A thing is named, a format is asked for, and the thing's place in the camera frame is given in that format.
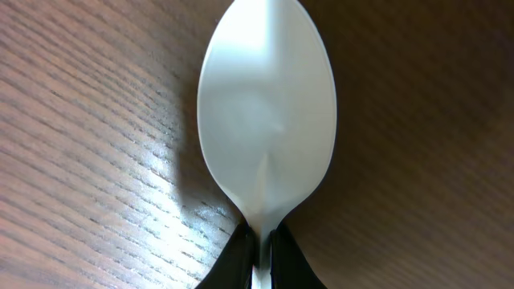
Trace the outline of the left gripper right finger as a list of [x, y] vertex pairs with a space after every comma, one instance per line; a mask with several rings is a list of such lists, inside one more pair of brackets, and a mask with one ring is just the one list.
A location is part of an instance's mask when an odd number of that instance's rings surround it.
[[327, 289], [283, 222], [271, 232], [271, 288]]

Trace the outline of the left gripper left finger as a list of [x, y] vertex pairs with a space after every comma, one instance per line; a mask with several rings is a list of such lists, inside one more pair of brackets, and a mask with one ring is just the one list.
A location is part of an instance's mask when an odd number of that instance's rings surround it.
[[255, 232], [247, 222], [238, 224], [222, 253], [196, 289], [250, 289], [255, 240]]

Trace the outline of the white plastic spoon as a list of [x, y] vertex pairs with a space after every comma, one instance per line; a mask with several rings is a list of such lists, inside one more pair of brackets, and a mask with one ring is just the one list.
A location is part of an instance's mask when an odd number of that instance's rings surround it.
[[257, 237], [254, 288], [271, 286], [270, 234], [323, 180], [337, 93], [316, 25], [297, 0], [235, 0], [198, 83], [207, 168]]

